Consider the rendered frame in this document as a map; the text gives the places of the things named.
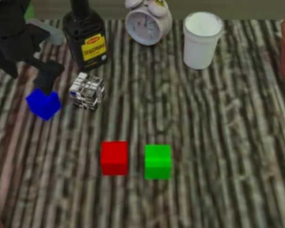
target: blue cube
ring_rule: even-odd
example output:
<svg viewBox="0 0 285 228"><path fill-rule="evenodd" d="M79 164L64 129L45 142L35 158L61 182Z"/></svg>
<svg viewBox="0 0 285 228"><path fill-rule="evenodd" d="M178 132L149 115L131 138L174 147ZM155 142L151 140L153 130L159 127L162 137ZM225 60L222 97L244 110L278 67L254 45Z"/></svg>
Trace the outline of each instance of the blue cube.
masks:
<svg viewBox="0 0 285 228"><path fill-rule="evenodd" d="M41 90L35 89L26 101L32 113L45 121L51 119L61 109L58 93L52 92L46 96Z"/></svg>

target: bottle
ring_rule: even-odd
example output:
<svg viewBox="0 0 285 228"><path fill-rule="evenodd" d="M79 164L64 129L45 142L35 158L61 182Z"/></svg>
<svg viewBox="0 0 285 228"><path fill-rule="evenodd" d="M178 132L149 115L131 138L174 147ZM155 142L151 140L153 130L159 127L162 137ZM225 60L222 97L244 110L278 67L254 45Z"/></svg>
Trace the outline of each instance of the bottle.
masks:
<svg viewBox="0 0 285 228"><path fill-rule="evenodd" d="M63 18L63 32L79 70L88 72L107 62L104 20L88 0L71 0L71 7Z"/></svg>

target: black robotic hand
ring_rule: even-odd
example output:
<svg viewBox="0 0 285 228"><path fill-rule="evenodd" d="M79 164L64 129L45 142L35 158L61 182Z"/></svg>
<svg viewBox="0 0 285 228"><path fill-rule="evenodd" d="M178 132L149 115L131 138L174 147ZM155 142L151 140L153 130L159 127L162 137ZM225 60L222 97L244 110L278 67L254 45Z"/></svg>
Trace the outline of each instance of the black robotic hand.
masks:
<svg viewBox="0 0 285 228"><path fill-rule="evenodd" d="M55 61L43 63L34 58L34 54L40 51L40 43L50 34L25 22L28 5L29 0L0 1L0 68L17 78L16 62L24 61L36 67L40 72L34 81L35 86L49 94L64 67Z"/></svg>

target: clock face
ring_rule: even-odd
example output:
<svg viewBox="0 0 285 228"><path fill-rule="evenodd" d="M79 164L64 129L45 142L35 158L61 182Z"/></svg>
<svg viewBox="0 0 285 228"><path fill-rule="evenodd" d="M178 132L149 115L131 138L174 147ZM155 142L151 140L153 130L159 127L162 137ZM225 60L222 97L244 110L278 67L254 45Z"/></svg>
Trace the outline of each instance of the clock face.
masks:
<svg viewBox="0 0 285 228"><path fill-rule="evenodd" d="M156 21L143 12L135 12L129 15L127 30L133 39L145 45L155 44L160 36L160 29Z"/></svg>

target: red cube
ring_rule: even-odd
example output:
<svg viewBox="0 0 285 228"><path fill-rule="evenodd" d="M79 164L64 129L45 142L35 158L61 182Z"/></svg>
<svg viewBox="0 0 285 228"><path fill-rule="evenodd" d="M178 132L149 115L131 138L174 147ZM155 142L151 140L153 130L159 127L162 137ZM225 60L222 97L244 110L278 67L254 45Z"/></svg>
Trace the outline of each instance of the red cube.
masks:
<svg viewBox="0 0 285 228"><path fill-rule="evenodd" d="M126 141L102 142L100 165L105 176L128 174L128 143Z"/></svg>

